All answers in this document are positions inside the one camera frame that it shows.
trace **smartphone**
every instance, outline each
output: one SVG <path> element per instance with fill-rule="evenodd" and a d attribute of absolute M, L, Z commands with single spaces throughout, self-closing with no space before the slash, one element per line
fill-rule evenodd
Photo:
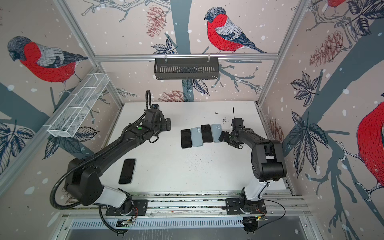
<path fill-rule="evenodd" d="M 121 169 L 119 184 L 129 184 L 132 182 L 132 176 L 135 169 L 136 159 L 125 159 Z"/>
<path fill-rule="evenodd" d="M 201 128 L 193 127 L 191 128 L 192 135 L 192 146 L 201 147 L 203 146 L 203 137 L 201 136 Z"/>
<path fill-rule="evenodd" d="M 220 134 L 221 134 L 221 124 L 212 124 L 211 125 L 211 130 L 212 130 L 212 136 L 214 137 L 214 142 L 220 142 Z"/>
<path fill-rule="evenodd" d="M 191 129 L 183 129 L 180 131 L 181 134 L 181 148 L 192 147 Z"/>
<path fill-rule="evenodd" d="M 201 134 L 203 136 L 203 142 L 213 142 L 211 125 L 201 125 Z"/>

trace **table surface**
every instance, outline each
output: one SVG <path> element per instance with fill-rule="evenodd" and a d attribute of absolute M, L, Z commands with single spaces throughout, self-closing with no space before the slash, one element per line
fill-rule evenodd
<path fill-rule="evenodd" d="M 159 103 L 165 118 L 171 119 L 172 130 L 162 132 L 155 143 L 148 141 L 129 151 L 100 177 L 101 183 L 137 194 L 230 194 L 238 193 L 255 178 L 251 166 L 251 148 L 243 144 L 236 149 L 225 142 L 204 143 L 201 147 L 181 148 L 180 131 L 203 124 L 220 123 L 230 131 L 235 116 L 244 126 L 266 137 L 253 101 L 170 102 Z M 126 103 L 112 132 L 109 143 L 116 140 L 130 122 L 134 122 L 145 103 Z M 118 184 L 125 159 L 135 158 L 130 184 Z M 280 179 L 268 190 L 286 189 Z"/>

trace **white wire basket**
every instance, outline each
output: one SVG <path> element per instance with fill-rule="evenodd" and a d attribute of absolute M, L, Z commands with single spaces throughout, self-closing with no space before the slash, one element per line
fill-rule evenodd
<path fill-rule="evenodd" d="M 107 74 L 90 74 L 87 82 L 74 94 L 48 132 L 54 137 L 73 137 L 108 83 Z"/>

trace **bird head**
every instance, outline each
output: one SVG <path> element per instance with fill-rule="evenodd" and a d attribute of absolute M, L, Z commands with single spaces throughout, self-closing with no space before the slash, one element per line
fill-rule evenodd
<path fill-rule="evenodd" d="M 31 40 L 24 36 L 17 36 L 11 39 L 8 42 L 8 51 L 12 60 L 15 61 L 17 59 L 20 59 L 21 61 L 25 61 L 26 57 L 24 54 L 24 47 L 30 42 Z"/>
<path fill-rule="evenodd" d="M 214 21 L 214 19 L 220 14 L 226 14 L 224 8 L 213 7 L 207 11 L 207 14 L 205 15 L 204 19 L 209 21 L 209 23 L 212 23 Z"/>

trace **black mounting plate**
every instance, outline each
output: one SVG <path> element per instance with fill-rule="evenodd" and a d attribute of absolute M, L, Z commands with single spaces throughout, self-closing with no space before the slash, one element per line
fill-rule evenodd
<path fill-rule="evenodd" d="M 138 216 L 145 216 L 145 213 L 147 212 L 147 206 L 148 206 L 148 200 L 132 200 L 133 201 L 133 206 L 137 207 Z M 126 216 L 134 216 L 136 213 L 132 209 L 132 211 L 126 215 Z M 112 206 L 108 206 L 107 212 L 105 213 L 106 216 L 119 216 L 122 217 L 120 214 L 120 209 L 117 209 Z"/>
<path fill-rule="evenodd" d="M 248 211 L 241 209 L 240 199 L 227 198 L 225 199 L 228 215 L 239 215 L 239 214 L 263 214 L 266 213 L 264 200 L 252 202 L 252 206 L 247 205 Z"/>

